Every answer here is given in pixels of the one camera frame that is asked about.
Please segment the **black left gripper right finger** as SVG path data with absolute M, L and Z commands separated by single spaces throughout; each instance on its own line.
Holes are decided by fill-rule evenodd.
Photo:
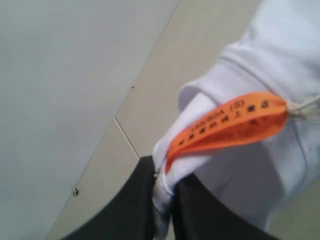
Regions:
M 194 174 L 175 186 L 172 221 L 176 240 L 270 239 L 218 201 Z

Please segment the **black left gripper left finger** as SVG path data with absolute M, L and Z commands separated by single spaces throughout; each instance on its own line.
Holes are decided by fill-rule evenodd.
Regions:
M 154 238 L 152 156 L 141 157 L 116 196 L 65 240 L 152 240 Z

